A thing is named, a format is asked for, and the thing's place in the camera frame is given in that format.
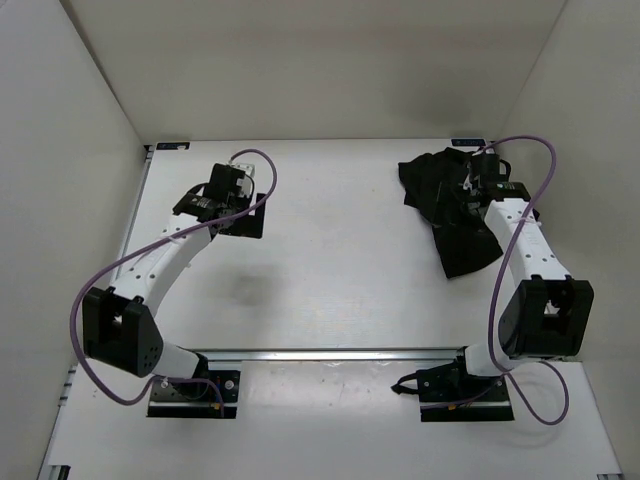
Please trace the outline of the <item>black pleated skirt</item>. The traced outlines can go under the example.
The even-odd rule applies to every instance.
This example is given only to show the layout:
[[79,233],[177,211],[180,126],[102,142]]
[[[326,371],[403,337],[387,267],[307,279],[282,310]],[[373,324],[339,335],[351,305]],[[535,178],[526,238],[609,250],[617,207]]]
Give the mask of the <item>black pleated skirt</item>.
[[431,227],[444,274],[451,280],[484,269],[503,255],[484,220],[453,212],[452,183],[479,185],[469,178],[474,154],[447,147],[398,164],[404,204],[418,210]]

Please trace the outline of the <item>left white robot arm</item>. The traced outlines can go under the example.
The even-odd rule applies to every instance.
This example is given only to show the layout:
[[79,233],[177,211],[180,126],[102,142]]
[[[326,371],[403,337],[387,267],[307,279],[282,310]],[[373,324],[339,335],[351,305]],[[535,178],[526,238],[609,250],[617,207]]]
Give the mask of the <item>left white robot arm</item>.
[[262,237],[264,196],[258,193],[256,200],[255,212],[239,218],[251,202],[240,187],[223,202],[186,193],[161,232],[168,241],[143,253],[108,288],[93,287],[84,296],[84,354],[139,378],[174,378],[185,397],[203,395],[209,385],[204,357],[164,340],[155,315],[184,269],[216,235]]

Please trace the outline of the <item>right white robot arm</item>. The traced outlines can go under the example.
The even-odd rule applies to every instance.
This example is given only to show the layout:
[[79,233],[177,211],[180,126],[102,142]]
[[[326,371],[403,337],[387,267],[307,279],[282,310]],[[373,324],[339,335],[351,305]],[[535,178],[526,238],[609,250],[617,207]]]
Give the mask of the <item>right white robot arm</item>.
[[466,347],[465,365],[448,376],[449,391],[465,401],[483,390],[484,377],[577,355],[594,300],[590,282],[575,279],[552,251],[522,183],[491,182],[480,200],[483,221],[504,252],[499,272],[512,276],[515,291],[497,315],[502,280],[496,280],[487,340]]

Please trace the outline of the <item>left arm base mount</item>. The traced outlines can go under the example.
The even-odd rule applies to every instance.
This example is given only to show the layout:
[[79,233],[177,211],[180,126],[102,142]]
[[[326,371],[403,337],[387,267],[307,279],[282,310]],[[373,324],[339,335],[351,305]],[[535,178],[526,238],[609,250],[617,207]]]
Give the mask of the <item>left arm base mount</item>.
[[210,380],[222,398],[204,384],[173,384],[163,381],[151,388],[147,406],[149,418],[235,419],[240,392],[240,370],[213,369]]

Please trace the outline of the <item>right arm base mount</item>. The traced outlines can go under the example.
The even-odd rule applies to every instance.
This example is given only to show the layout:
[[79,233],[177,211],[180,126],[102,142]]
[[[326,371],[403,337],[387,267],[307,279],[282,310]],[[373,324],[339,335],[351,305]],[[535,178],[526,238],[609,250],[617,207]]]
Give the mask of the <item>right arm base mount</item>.
[[398,395],[414,395],[422,423],[509,422],[514,413],[504,380],[477,377],[463,363],[416,370],[391,386]]

